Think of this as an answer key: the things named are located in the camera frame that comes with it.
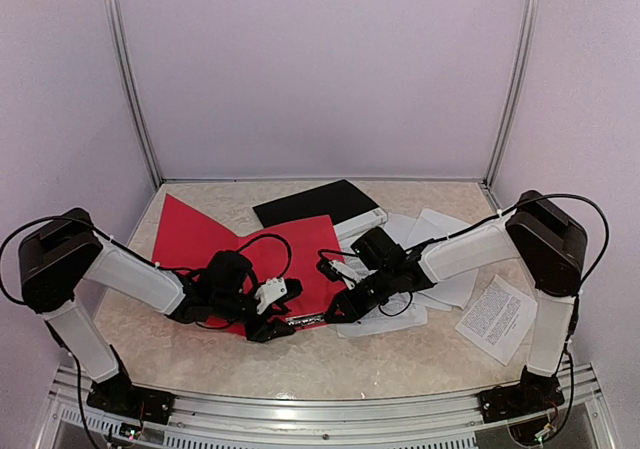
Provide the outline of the red folder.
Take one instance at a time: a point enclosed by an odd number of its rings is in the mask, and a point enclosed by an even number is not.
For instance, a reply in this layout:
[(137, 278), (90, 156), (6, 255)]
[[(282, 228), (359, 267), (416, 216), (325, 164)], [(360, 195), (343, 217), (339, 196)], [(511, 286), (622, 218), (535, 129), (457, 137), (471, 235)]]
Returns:
[(164, 199), (153, 261), (186, 285), (170, 317), (267, 342), (294, 333), (293, 317), (325, 312), (345, 285), (317, 264), (321, 249), (338, 250), (327, 215), (238, 236), (181, 200)]

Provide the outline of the white sheet top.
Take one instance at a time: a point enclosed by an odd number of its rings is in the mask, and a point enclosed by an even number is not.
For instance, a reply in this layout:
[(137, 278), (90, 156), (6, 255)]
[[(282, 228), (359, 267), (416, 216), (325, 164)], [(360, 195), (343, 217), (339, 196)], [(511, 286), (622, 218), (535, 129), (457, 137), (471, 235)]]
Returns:
[(409, 249), (423, 241), (453, 234), (468, 226), (468, 223), (446, 214), (423, 209), (405, 241), (405, 248)]

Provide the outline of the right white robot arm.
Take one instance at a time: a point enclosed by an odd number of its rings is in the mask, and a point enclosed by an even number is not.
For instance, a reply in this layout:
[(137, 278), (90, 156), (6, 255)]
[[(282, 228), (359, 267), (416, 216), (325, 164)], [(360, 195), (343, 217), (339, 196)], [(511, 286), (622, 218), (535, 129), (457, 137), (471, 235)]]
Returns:
[(535, 411), (551, 393), (546, 378), (557, 371), (585, 277), (586, 229), (556, 205), (556, 194), (523, 193), (514, 206), (450, 235), (402, 247), (381, 227), (350, 246), (368, 274), (331, 300), (329, 324), (355, 323), (400, 294), (438, 288), (450, 280), (504, 262), (518, 264), (534, 291), (533, 336), (526, 370), (511, 402)]

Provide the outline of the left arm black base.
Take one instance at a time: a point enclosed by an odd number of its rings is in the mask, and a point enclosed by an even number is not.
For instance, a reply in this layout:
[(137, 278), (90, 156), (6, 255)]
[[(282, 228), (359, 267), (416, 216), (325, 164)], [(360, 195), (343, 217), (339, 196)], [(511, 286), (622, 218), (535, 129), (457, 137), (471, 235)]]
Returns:
[(91, 408), (142, 422), (167, 425), (176, 396), (135, 385), (117, 351), (111, 347), (118, 372), (104, 382), (93, 382), (87, 396)]

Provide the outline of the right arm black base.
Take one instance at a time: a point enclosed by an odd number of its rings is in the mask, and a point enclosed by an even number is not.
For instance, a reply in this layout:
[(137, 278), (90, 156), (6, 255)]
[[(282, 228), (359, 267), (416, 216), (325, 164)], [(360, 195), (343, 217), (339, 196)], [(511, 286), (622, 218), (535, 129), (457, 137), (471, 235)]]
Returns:
[(558, 377), (534, 374), (527, 366), (520, 380), (511, 385), (495, 386), (477, 394), (485, 423), (493, 423), (559, 408), (565, 403)]

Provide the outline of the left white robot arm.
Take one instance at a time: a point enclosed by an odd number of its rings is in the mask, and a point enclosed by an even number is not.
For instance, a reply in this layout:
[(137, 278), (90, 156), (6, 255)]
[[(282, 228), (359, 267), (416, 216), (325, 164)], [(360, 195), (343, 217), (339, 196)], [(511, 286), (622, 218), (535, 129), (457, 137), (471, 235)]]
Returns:
[(19, 244), (23, 302), (42, 316), (52, 333), (101, 384), (102, 399), (121, 414), (140, 403), (137, 387), (116, 351), (106, 342), (76, 287), (91, 281), (133, 298), (180, 324), (222, 320), (240, 324), (252, 342), (294, 333), (283, 319), (302, 284), (286, 275), (259, 281), (252, 262), (238, 250), (218, 251), (204, 268), (166, 268), (153, 263), (99, 230), (89, 214), (74, 208), (29, 223)]

